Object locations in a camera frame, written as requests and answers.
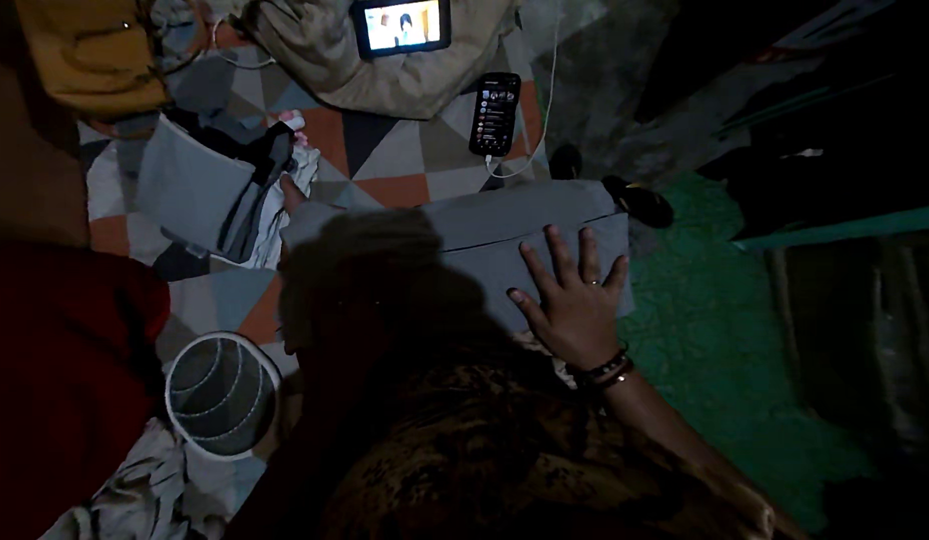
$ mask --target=tablet screen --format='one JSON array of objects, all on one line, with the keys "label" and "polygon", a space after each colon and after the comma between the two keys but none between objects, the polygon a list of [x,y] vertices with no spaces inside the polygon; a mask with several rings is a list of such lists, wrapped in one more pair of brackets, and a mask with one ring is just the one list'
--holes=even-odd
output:
[{"label": "tablet screen", "polygon": [[438,42],[442,23],[438,0],[408,2],[364,10],[371,50]]}]

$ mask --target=white laundry basket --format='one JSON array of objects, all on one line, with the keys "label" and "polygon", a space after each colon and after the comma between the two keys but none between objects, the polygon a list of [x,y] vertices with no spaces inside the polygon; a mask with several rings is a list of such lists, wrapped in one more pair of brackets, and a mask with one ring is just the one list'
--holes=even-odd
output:
[{"label": "white laundry basket", "polygon": [[211,460],[241,460],[276,448],[281,399],[278,368],[237,333],[214,331],[177,354],[165,382],[174,428]]}]

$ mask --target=green mat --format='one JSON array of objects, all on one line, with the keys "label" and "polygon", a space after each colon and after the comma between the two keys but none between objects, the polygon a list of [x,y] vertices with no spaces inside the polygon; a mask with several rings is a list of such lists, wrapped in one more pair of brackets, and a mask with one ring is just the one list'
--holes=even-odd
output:
[{"label": "green mat", "polygon": [[648,381],[809,533],[825,482],[870,476],[845,433],[800,408],[764,259],[728,242],[742,226],[721,184],[686,174],[664,196],[674,225],[631,262],[636,310],[618,321]]}]

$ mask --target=red blanket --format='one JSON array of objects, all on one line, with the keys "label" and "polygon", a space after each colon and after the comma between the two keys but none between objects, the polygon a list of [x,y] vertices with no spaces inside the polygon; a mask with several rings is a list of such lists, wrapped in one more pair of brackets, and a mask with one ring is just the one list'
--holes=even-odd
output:
[{"label": "red blanket", "polygon": [[135,260],[0,246],[0,538],[39,537],[125,459],[159,403],[169,312]]}]

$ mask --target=leather bracelet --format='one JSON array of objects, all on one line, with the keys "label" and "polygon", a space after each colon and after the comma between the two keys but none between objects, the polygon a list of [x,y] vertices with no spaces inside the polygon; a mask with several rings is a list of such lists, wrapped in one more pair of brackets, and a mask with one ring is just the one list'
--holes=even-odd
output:
[{"label": "leather bracelet", "polygon": [[620,366],[621,364],[627,361],[628,359],[628,357],[626,356],[627,352],[628,352],[628,343],[625,343],[625,346],[621,348],[620,350],[618,350],[618,353],[615,354],[614,358],[612,358],[611,360],[608,360],[607,362],[602,363],[600,366],[594,369],[589,369],[585,371],[584,373],[582,373],[582,375],[588,378],[589,380],[594,381],[595,379],[600,379],[603,376],[609,373],[612,373],[613,371],[618,369],[618,366]]},{"label": "leather bracelet", "polygon": [[624,383],[628,379],[628,375],[632,374],[633,371],[635,371],[635,362],[633,362],[630,358],[626,358],[625,365],[622,366],[621,369],[619,369],[617,372],[615,372],[614,376],[608,380],[594,384],[593,388],[595,390],[607,390],[608,388],[614,387],[618,383]]}]

